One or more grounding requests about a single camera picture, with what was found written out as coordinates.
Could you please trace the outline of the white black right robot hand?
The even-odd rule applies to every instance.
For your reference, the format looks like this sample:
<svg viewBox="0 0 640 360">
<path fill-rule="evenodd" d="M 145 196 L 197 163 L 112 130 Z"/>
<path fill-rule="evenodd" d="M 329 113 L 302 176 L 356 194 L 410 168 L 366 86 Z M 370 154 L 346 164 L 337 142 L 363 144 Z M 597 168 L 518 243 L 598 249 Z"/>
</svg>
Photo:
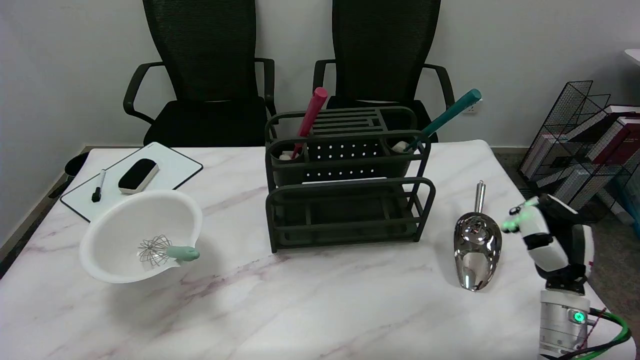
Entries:
<svg viewBox="0 0 640 360">
<path fill-rule="evenodd" d="M 510 209 L 500 229 L 521 235 L 546 290 L 585 295 L 594 266 L 594 231 L 576 210 L 540 194 Z"/>
</svg>

